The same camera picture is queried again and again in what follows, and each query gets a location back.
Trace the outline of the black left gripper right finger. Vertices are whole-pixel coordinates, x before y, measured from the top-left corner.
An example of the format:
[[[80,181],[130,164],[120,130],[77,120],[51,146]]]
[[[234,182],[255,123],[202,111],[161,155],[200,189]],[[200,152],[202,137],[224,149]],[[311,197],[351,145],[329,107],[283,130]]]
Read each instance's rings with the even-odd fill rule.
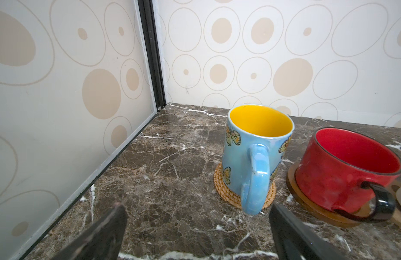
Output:
[[[334,246],[318,237],[285,207],[274,204],[269,213],[276,252],[280,260],[344,260]]]

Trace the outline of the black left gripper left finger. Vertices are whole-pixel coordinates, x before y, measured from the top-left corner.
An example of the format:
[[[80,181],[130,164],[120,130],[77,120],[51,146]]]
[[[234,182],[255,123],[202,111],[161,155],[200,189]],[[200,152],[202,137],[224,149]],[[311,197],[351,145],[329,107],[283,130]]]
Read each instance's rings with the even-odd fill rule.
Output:
[[[54,260],[115,260],[127,226],[124,205],[115,203],[96,223],[58,252]]]

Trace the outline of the dark brown wooden coaster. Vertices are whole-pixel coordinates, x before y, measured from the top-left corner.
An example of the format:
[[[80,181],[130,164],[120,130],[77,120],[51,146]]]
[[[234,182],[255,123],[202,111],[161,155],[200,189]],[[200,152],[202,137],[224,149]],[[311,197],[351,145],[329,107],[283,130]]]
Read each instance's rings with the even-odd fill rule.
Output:
[[[368,217],[371,215],[371,209],[369,202],[367,201],[363,204],[357,211],[352,212],[351,215],[365,219],[365,221],[357,221],[355,219],[349,219],[345,216],[338,214],[337,212],[329,211],[321,206],[317,205],[315,202],[310,200],[300,189],[296,182],[295,173],[299,168],[300,163],[295,162],[288,170],[286,175],[286,183],[290,193],[293,195],[295,200],[304,207],[311,215],[324,221],[328,224],[338,226],[341,228],[352,228],[358,226],[360,223],[368,223]]]

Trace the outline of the red mug black handle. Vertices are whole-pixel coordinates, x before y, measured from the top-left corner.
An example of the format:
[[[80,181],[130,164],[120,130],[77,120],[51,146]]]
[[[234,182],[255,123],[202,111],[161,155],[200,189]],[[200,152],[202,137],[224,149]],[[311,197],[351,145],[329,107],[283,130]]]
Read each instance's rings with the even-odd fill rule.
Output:
[[[389,220],[396,208],[386,189],[401,175],[401,159],[380,142],[342,128],[311,137],[295,180],[317,206],[357,222]]]

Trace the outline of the cork paw print coaster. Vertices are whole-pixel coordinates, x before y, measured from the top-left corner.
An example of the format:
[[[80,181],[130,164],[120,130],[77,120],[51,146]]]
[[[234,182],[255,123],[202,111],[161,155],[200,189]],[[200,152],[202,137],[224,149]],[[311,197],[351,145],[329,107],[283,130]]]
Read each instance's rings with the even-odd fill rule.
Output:
[[[396,200],[396,208],[391,217],[391,222],[401,228],[401,205],[397,200],[397,191],[401,187],[401,182],[394,180],[386,189],[393,195]]]

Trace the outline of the yellow inside blue mug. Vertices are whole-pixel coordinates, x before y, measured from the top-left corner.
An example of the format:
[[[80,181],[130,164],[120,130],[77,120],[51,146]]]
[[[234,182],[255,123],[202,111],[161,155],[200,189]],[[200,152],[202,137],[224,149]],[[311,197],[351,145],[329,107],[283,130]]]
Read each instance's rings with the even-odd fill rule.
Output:
[[[295,130],[292,119],[263,105],[239,105],[228,112],[222,177],[240,197],[243,212],[257,215]]]

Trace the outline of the black corner frame post left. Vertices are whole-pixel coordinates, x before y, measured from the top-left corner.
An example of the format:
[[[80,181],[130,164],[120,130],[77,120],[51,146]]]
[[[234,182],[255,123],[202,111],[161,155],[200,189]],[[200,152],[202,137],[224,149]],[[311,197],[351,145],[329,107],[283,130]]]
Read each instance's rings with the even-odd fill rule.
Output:
[[[144,33],[144,46],[146,47],[149,72],[153,86],[157,112],[160,112],[167,104],[166,91],[162,77],[161,59],[158,44],[158,34],[155,25],[155,13],[153,1],[138,0],[142,30]]]

